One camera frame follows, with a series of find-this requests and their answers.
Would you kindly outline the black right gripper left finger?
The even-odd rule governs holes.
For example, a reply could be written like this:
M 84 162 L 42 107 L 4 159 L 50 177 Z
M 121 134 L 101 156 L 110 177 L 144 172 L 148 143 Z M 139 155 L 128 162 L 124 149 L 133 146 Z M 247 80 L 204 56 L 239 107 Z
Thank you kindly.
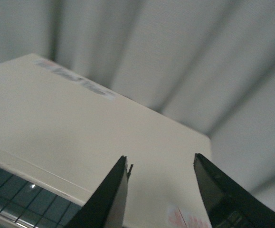
M 67 228 L 121 228 L 125 214 L 128 180 L 133 165 L 121 156 L 87 203 L 66 224 Z

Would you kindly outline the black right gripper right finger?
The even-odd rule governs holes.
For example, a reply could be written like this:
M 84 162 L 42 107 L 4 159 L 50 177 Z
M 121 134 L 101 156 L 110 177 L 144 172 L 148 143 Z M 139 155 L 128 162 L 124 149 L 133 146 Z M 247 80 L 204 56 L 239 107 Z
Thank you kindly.
M 275 228 L 275 212 L 200 153 L 194 171 L 213 228 Z

